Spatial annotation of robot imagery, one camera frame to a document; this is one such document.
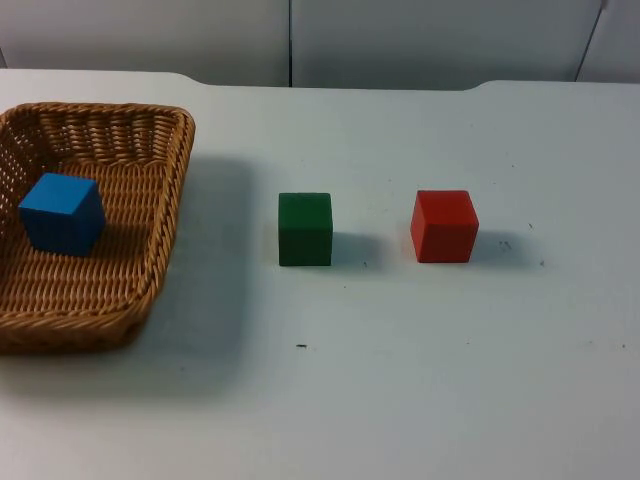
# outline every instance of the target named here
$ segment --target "wicker basket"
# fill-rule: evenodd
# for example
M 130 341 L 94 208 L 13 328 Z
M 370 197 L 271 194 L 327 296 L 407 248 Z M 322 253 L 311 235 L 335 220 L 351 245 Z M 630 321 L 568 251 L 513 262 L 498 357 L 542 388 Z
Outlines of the wicker basket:
M 0 353 L 98 351 L 139 333 L 167 270 L 195 125 L 179 108 L 35 103 L 0 117 Z M 44 172 L 98 182 L 87 258 L 34 250 L 18 205 Z

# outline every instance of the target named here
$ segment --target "woven basket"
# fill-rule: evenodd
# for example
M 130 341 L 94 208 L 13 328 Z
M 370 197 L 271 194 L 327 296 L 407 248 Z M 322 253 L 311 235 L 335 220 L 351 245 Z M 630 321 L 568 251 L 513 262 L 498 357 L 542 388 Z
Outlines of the woven basket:
M 34 103 L 0 116 L 0 353 L 132 341 L 173 247 L 195 125 L 155 105 Z M 18 205 L 44 172 L 92 178 L 107 226 L 87 258 L 34 250 Z

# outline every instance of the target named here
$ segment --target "green cube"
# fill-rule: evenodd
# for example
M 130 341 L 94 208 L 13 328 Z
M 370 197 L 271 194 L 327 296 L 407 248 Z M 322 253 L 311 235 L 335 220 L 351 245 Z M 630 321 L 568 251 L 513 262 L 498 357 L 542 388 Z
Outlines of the green cube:
M 278 244 L 283 267 L 331 265 L 333 220 L 328 193 L 281 193 Z

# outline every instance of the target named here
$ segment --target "red cube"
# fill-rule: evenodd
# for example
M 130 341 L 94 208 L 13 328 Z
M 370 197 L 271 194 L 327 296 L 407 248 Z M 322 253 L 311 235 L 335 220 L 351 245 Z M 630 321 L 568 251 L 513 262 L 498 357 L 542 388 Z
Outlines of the red cube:
M 478 226 L 469 192 L 420 190 L 411 220 L 418 262 L 467 263 Z

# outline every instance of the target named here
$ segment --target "wooden block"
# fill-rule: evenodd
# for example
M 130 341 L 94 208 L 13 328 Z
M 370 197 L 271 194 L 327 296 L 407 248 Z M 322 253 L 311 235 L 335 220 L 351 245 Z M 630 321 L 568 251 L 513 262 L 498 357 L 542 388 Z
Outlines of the wooden block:
M 45 173 L 19 206 L 31 245 L 51 253 L 84 257 L 105 226 L 93 180 Z
M 467 263 L 478 217 L 466 191 L 419 191 L 411 238 L 420 263 Z
M 280 265 L 331 265 L 333 219 L 328 193 L 281 193 L 278 199 Z

